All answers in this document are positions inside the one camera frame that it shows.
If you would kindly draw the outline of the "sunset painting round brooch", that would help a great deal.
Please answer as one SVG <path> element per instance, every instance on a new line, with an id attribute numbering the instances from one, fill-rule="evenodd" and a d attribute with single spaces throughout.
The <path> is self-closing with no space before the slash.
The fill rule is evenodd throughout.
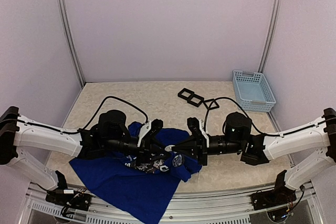
<path id="1" fill-rule="evenodd" d="M 174 145 L 168 145 L 168 146 L 165 147 L 164 150 L 165 150 L 166 152 L 172 152 L 172 151 L 173 151 L 173 150 L 172 150 L 173 147 L 174 147 Z"/>

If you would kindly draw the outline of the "blue printed t-shirt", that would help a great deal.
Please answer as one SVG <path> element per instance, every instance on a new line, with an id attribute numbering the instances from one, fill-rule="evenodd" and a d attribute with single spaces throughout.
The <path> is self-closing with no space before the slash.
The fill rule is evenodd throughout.
<path id="1" fill-rule="evenodd" d="M 140 131 L 139 122 L 126 126 L 132 136 Z M 156 138 L 176 145 L 189 137 L 187 131 L 161 129 Z M 180 182 L 188 181 L 202 166 L 197 160 L 184 156 L 184 164 L 172 166 L 171 156 L 154 163 L 130 166 L 122 154 L 108 152 L 95 159 L 73 158 L 69 164 L 83 184 L 96 196 L 120 210 L 128 212 L 143 223 L 159 223 Z"/>

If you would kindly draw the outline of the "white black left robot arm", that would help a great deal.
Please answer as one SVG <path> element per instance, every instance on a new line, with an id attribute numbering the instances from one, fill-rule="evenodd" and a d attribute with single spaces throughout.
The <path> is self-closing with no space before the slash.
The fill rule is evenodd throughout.
<path id="1" fill-rule="evenodd" d="M 125 125 L 126 119 L 123 112 L 110 110 L 101 114 L 91 129 L 69 131 L 30 120 L 20 115 L 17 107 L 11 106 L 1 116 L 1 165 L 22 172 L 41 189 L 52 191 L 60 204 L 69 205 L 74 195 L 68 190 L 65 176 L 47 168 L 23 148 L 34 147 L 79 159 L 101 158 L 108 152 L 119 152 L 135 156 L 137 165 L 171 156 L 156 140 L 163 127 L 162 120 L 146 121 L 139 133 L 132 136 Z"/>

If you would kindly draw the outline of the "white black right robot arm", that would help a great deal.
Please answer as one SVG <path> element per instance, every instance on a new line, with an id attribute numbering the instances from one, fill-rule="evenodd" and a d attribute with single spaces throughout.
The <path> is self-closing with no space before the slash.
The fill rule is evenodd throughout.
<path id="1" fill-rule="evenodd" d="M 240 160 L 248 165 L 267 164 L 279 157 L 314 149 L 314 152 L 295 167 L 277 175 L 275 188 L 269 192 L 273 205 L 281 204 L 289 193 L 335 165 L 335 110 L 327 108 L 322 117 L 288 131 L 273 134 L 251 134 L 252 120 L 234 112 L 226 117 L 224 134 L 211 136 L 197 118 L 188 118 L 191 136 L 171 149 L 207 164 L 210 155 L 240 153 Z"/>

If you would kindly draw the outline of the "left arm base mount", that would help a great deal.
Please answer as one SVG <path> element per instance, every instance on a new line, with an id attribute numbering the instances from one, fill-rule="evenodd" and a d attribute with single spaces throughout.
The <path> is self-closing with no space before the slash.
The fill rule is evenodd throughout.
<path id="1" fill-rule="evenodd" d="M 59 206 L 88 211 L 92 196 L 79 190 L 55 189 L 47 192 L 45 200 Z"/>

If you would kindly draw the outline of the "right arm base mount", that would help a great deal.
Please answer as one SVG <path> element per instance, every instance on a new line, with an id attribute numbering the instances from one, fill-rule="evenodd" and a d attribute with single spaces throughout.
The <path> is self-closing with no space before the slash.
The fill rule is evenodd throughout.
<path id="1" fill-rule="evenodd" d="M 251 194 L 251 203 L 254 210 L 272 208 L 286 204 L 288 212 L 294 209 L 294 202 L 297 200 L 296 190 L 286 187 L 284 181 L 277 180 L 273 189 L 258 191 Z"/>

